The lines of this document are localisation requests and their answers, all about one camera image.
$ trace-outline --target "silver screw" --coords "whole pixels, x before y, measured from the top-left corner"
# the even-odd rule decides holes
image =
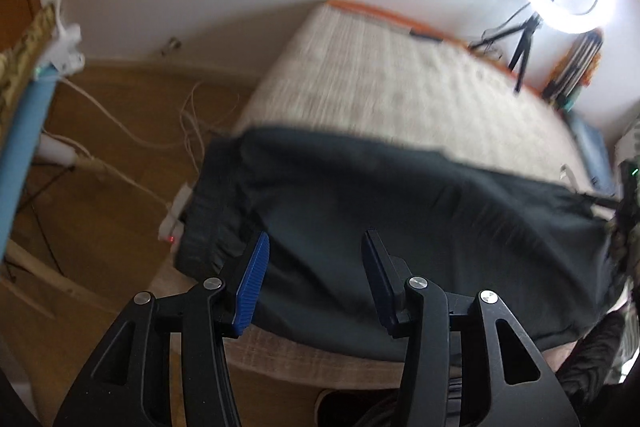
[[[495,304],[498,301],[498,294],[491,290],[482,290],[480,292],[480,298],[487,304]]]
[[[409,286],[417,290],[427,288],[428,284],[429,283],[427,282],[427,279],[425,279],[424,277],[411,277],[411,279],[409,279]]]
[[[209,277],[202,285],[207,290],[217,290],[222,286],[222,281],[217,277]]]
[[[136,293],[136,296],[133,297],[133,302],[136,304],[146,304],[151,300],[151,293],[149,292],[140,292]]]

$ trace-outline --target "garment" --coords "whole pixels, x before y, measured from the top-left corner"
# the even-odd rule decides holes
[[[175,266],[199,280],[266,230],[271,258],[254,324],[356,357],[400,361],[380,326],[360,238],[445,291],[500,295],[539,349],[574,341],[616,301],[605,222],[561,185],[475,169],[437,152],[290,128],[207,151]]]

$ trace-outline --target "wooden stick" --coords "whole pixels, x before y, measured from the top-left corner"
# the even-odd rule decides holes
[[[55,320],[56,316],[47,310],[44,306],[39,304],[35,299],[28,296],[25,292],[23,292],[18,286],[7,279],[4,275],[0,275],[0,285],[7,288],[12,294],[14,294],[18,299],[24,302],[28,307],[33,308],[37,312],[43,314],[45,317]]]
[[[84,286],[81,286],[71,279],[60,275],[57,271],[53,270],[42,261],[36,259],[33,255],[27,252],[23,247],[9,240],[6,245],[6,255],[14,263],[19,264],[23,268],[29,270],[35,277],[43,281],[44,283],[53,286],[63,293],[66,293],[74,299],[95,306],[105,312],[117,315],[111,301],[100,297],[91,290],[88,290]]]

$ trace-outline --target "wooden floor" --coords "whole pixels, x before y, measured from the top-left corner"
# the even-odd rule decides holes
[[[193,80],[125,70],[92,69],[73,77],[136,135],[153,142],[182,139],[178,108]],[[196,92],[198,116],[227,128],[238,117],[250,90],[207,84]],[[183,148],[158,152],[134,144],[92,104],[66,86],[58,93],[47,130],[72,137],[170,201],[180,185],[196,173]],[[58,171],[33,167],[28,189],[35,190]],[[98,179],[69,172],[35,203],[51,247],[66,276],[113,301],[119,309],[146,289],[168,251],[156,239],[162,206],[115,178]],[[15,220],[13,239],[51,266],[33,211]],[[55,315],[35,312],[0,287],[0,335],[31,378],[43,425],[56,415],[66,391],[87,356],[114,319],[49,289],[14,269],[17,286]],[[179,366],[179,360],[172,360]],[[274,381],[231,368],[242,423],[253,426],[311,426],[318,390]],[[179,397],[174,397],[174,405]],[[180,407],[174,408],[176,417]],[[174,421],[174,426],[183,425]]]

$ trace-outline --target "patterned fabric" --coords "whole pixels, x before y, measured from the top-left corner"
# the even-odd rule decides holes
[[[553,183],[567,164],[578,187],[591,189],[561,118],[527,90],[515,96],[510,77],[455,44],[415,39],[327,5],[258,86],[236,133],[267,124],[439,150],[458,162]],[[169,258],[151,290],[172,295],[192,284]],[[402,373],[401,363],[336,355],[256,327],[225,346],[229,364],[316,387],[390,389]],[[570,349],[545,358],[556,369]]]

